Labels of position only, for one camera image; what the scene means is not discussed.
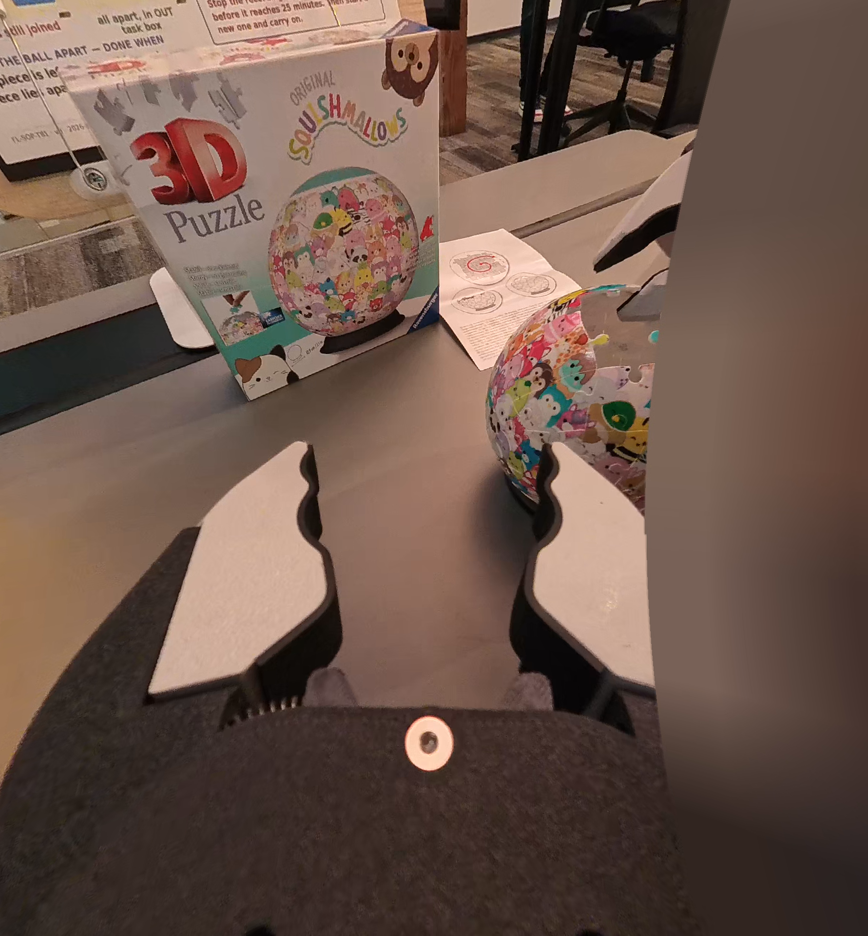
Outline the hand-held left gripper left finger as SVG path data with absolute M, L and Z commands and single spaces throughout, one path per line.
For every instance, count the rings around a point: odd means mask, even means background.
M 240 704 L 289 704 L 334 660 L 342 625 L 319 489 L 313 447 L 297 441 L 206 514 L 152 700 L 233 688 Z

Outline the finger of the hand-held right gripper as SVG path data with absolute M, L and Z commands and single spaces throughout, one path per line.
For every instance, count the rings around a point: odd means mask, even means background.
M 617 307 L 616 314 L 623 322 L 650 322 L 660 319 L 666 292 L 669 270 L 652 274 L 642 285 L 630 285 L 624 289 L 625 298 Z
M 683 151 L 617 224 L 595 258 L 596 273 L 629 259 L 652 242 L 674 233 L 692 153 L 692 150 Z

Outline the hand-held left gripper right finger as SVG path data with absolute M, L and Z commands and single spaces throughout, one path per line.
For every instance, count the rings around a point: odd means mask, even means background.
M 643 516 L 561 442 L 542 451 L 537 491 L 512 649 L 548 679 L 555 709 L 625 716 L 627 695 L 656 695 Z

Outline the colourful puzzle ball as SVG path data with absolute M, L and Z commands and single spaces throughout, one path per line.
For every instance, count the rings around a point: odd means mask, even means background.
M 490 375 L 486 428 L 503 472 L 565 444 L 643 513 L 657 326 L 623 322 L 624 285 L 575 291 L 510 336 Z

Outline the black ball stand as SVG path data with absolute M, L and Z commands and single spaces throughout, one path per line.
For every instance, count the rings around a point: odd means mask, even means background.
M 537 489 L 539 468 L 525 472 L 521 477 L 504 472 L 504 480 L 516 503 L 525 511 L 534 515 L 538 509 L 540 494 Z

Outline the puzzle ball cardboard box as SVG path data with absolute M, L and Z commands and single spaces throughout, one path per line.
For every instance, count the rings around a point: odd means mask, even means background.
M 438 319 L 439 64 L 387 18 L 61 69 L 247 399 Z

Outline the folded paper instruction leaflet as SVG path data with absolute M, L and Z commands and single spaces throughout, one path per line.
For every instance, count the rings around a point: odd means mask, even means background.
M 534 312 L 579 290 L 503 228 L 440 243 L 440 317 L 480 370 Z

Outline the black office chair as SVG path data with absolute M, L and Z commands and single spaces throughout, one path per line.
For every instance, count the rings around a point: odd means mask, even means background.
M 695 18 L 688 14 L 688 2 L 631 2 L 617 6 L 600 2 L 590 11 L 586 27 L 580 31 L 580 46 L 601 50 L 615 59 L 623 71 L 615 99 L 571 115 L 579 125 L 568 125 L 561 142 L 568 146 L 599 127 L 609 134 L 630 129 L 647 129 L 669 136 L 696 126 L 702 109 L 706 78 L 699 63 L 699 36 Z M 653 79 L 656 58 L 672 52 L 667 86 L 657 115 L 632 105 L 627 99 L 634 70 L 642 83 Z

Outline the dark desk mat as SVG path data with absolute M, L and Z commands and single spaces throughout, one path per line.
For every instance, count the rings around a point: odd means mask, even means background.
M 0 352 L 0 421 L 88 402 L 216 356 L 178 345 L 155 303 Z

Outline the white instruction poster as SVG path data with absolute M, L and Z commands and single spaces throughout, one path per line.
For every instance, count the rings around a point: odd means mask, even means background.
M 391 25 L 403 13 L 426 21 L 423 2 L 0 2 L 0 171 L 9 182 L 26 181 L 96 159 L 95 140 L 60 76 L 70 65 Z

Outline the black desk frame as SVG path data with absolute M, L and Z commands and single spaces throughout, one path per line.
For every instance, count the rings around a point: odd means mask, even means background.
M 536 11 L 537 2 L 535 1 L 522 1 L 521 2 L 521 27 L 520 27 L 520 77 L 519 77 L 519 105 L 518 111 L 521 118 L 524 115 L 524 104 L 525 104 L 525 82 L 529 72 L 529 54 L 531 51 L 532 43 L 532 33 L 535 22 L 535 11 Z M 549 47 L 549 51 L 545 56 L 545 60 L 542 66 L 542 71 L 540 74 L 540 81 L 538 86 L 538 98 L 535 105 L 534 116 L 533 116 L 533 125 L 541 124 L 543 120 L 543 108 L 546 104 L 547 93 L 550 84 L 550 77 L 552 74 L 552 64 L 554 55 L 557 54 L 557 47 L 559 46 L 559 40 L 562 38 L 569 38 L 574 35 L 575 27 L 572 22 L 565 22 L 564 19 L 559 19 L 557 22 L 557 28 L 555 36 L 552 39 L 552 43 Z

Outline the wooden post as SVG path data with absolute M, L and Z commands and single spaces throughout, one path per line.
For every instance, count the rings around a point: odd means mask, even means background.
M 440 136 L 466 130 L 467 105 L 467 1 L 446 2 L 440 36 Z

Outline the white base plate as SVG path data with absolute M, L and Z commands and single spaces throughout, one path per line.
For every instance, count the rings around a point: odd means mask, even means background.
M 215 349 L 206 325 L 166 267 L 150 275 L 149 287 L 178 347 L 191 351 Z

